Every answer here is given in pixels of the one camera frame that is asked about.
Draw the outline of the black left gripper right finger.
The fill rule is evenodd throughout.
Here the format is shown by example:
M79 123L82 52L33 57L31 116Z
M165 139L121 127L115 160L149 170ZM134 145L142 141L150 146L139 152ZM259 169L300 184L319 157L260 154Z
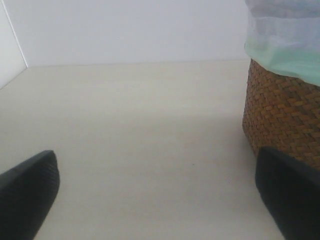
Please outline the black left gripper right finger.
M319 170L265 146L258 152L255 184L286 240L319 240Z

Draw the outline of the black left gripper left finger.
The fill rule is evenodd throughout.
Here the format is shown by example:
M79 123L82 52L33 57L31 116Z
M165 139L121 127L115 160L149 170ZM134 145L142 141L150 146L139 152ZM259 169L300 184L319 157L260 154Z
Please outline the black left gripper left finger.
M32 240L60 188L56 154L44 150L0 175L0 238Z

